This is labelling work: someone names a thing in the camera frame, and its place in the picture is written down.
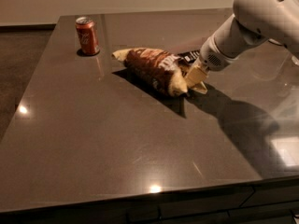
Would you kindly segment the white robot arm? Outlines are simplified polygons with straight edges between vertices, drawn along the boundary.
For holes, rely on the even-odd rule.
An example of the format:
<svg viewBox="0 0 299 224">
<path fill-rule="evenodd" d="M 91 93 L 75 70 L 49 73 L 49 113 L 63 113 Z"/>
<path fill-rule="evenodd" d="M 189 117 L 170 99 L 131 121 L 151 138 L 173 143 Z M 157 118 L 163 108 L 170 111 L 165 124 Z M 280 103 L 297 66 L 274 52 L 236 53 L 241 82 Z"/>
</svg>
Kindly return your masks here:
<svg viewBox="0 0 299 224">
<path fill-rule="evenodd" d="M 206 92 L 210 71 L 220 71 L 241 53 L 272 39 L 299 58 L 299 0 L 234 0 L 233 14 L 200 48 L 185 80 Z"/>
</svg>

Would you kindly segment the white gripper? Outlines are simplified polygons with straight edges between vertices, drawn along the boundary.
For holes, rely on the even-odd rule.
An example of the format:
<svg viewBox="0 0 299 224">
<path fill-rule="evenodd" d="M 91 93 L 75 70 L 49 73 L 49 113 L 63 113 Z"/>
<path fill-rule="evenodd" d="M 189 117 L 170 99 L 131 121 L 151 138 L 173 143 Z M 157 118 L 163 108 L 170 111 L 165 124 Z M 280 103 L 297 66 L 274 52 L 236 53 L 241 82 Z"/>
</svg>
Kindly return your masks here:
<svg viewBox="0 0 299 224">
<path fill-rule="evenodd" d="M 233 39 L 230 36 L 210 36 L 200 49 L 200 62 L 194 62 L 187 75 L 184 77 L 187 86 L 202 94 L 207 93 L 204 81 L 208 77 L 208 71 L 221 71 L 238 56 L 232 53 Z"/>
</svg>

